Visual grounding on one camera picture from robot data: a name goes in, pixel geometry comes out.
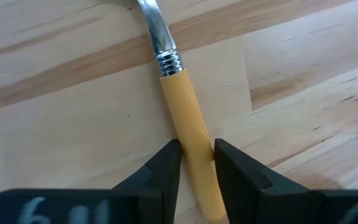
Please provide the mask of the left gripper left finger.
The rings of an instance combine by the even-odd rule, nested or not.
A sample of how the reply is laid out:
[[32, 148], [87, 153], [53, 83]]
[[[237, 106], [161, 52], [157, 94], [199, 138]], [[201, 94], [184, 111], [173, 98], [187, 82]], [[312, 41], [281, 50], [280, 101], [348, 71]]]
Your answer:
[[111, 189], [0, 192], [0, 224], [173, 224], [181, 144], [171, 140]]

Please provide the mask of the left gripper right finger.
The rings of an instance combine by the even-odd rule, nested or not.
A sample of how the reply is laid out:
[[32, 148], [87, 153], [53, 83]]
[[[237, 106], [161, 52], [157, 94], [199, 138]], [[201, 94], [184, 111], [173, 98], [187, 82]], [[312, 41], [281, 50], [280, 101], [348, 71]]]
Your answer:
[[358, 190], [308, 189], [223, 139], [214, 161], [230, 224], [358, 224]]

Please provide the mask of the spoon with wooden handle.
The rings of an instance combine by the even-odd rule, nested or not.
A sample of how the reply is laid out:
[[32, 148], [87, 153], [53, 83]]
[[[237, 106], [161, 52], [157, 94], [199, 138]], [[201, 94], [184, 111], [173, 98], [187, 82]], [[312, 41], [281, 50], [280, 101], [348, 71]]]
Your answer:
[[156, 0], [137, 2], [149, 27], [154, 57], [162, 73], [163, 94], [183, 148], [198, 207], [210, 224], [222, 224], [227, 214], [214, 169], [213, 147], [188, 70]]

